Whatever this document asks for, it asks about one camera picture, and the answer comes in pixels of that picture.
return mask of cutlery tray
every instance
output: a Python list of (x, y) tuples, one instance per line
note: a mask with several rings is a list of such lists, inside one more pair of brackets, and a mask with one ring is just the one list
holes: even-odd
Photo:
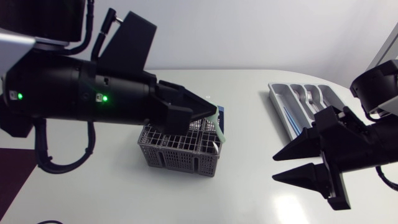
[(345, 104), (328, 85), (268, 83), (269, 98), (275, 106), (290, 140), (298, 134), (293, 125), (301, 132), (304, 127), (310, 128), (315, 121), (314, 114), (327, 106), (343, 110)]

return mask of white tabletop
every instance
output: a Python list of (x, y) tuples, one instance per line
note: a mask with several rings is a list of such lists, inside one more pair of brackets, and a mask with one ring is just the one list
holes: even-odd
[[(272, 160), (289, 141), (269, 97), (269, 82), (327, 83), (362, 119), (348, 89), (319, 78), (277, 70), (153, 70), (225, 107), (225, 136), (216, 175), (205, 177), (149, 167), (137, 145), (142, 127), (96, 123), (96, 147), (73, 172), (35, 168), (1, 223), (398, 223), (398, 193), (374, 169), (344, 174), (351, 210), (333, 211), (318, 193), (271, 176), (319, 158)], [(77, 160), (86, 124), (48, 121), (54, 162)], [(0, 131), (0, 147), (34, 146), (34, 133), (14, 139)], [(384, 166), (398, 180), (398, 164)]]

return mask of gray plastic basket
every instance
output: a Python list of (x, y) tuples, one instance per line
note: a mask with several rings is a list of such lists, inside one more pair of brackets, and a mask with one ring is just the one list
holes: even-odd
[[(219, 106), (218, 122), (224, 131), (224, 109)], [(149, 166), (167, 168), (213, 177), (220, 158), (222, 143), (214, 124), (207, 119), (190, 124), (185, 136), (163, 135), (150, 124), (145, 125), (138, 139)]]

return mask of cable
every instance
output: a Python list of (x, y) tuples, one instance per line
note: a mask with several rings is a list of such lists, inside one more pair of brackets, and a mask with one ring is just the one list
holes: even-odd
[(47, 153), (46, 120), (36, 118), (33, 120), (35, 126), (35, 156), (37, 165), (51, 174), (64, 174), (81, 166), (91, 156), (95, 145), (95, 129), (93, 122), (87, 122), (88, 146), (85, 154), (76, 162), (69, 165), (58, 165), (51, 162), (52, 157)]
[(75, 55), (84, 51), (91, 40), (91, 34), (93, 32), (93, 21), (94, 21), (94, 0), (87, 1), (87, 15), (86, 15), (86, 35), (84, 41), (77, 47), (72, 49), (56, 50), (52, 53), (60, 55)]
[(48, 223), (53, 223), (53, 224), (62, 224), (62, 222), (60, 222), (60, 221), (56, 221), (56, 220), (47, 220), (47, 221), (42, 221), (42, 222), (39, 222), (38, 224), (48, 224)]
[(386, 183), (390, 188), (393, 190), (398, 191), (398, 184), (391, 182), (389, 179), (387, 179), (386, 176), (384, 176), (384, 173), (381, 170), (380, 166), (376, 167), (377, 174), (379, 174), (379, 177), (383, 180), (384, 183)]

